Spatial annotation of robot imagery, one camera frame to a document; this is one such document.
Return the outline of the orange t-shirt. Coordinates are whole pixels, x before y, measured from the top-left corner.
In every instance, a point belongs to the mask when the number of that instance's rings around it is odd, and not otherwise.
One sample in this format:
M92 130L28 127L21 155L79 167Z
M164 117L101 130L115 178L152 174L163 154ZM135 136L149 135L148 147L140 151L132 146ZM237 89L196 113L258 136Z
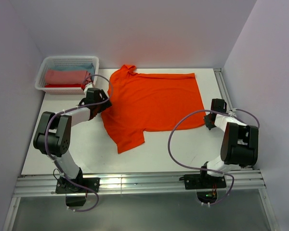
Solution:
M204 125L204 106L196 75L136 73L123 65L110 77L111 107L101 117L118 154L145 142L144 132L171 131L186 115L197 111L178 126L179 130Z

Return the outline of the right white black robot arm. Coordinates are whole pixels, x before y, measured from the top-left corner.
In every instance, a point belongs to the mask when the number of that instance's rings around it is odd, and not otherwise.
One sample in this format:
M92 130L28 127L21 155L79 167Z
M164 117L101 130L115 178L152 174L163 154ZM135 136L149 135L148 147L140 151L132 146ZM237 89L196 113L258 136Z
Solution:
M211 112L204 116L208 130L219 128L223 132L220 155L206 162L200 171L199 183L208 188L220 181L225 173L254 166L258 160L259 124L251 126L235 118L232 111L227 112L223 99L211 100Z

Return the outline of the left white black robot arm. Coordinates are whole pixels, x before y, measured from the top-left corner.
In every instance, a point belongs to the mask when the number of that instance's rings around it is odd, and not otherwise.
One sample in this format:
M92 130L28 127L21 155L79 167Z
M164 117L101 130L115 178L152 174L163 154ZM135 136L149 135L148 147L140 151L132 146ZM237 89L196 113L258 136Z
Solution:
M33 146L53 161L60 173L60 185L73 192L85 188L82 170L69 152L71 130L73 126L92 120L111 106L104 90L89 88L86 97L75 108L42 113Z

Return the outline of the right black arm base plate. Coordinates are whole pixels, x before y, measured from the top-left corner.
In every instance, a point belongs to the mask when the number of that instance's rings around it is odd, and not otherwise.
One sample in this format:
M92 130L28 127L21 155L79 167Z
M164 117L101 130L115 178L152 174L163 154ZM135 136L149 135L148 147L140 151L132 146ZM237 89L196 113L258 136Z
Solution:
M179 180L184 182L186 190L226 188L224 177L213 177L208 174L185 174Z

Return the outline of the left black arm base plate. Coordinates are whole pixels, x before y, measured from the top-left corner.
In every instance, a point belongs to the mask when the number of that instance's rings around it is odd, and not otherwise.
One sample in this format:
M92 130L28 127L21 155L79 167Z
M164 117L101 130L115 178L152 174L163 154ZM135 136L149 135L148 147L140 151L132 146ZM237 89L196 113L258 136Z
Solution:
M77 184L81 185L76 186L73 183L70 183L65 178L60 178L57 181L55 193L56 194L72 194L72 193L88 193L89 189L95 191L96 193L99 191L100 186L100 178L83 178Z

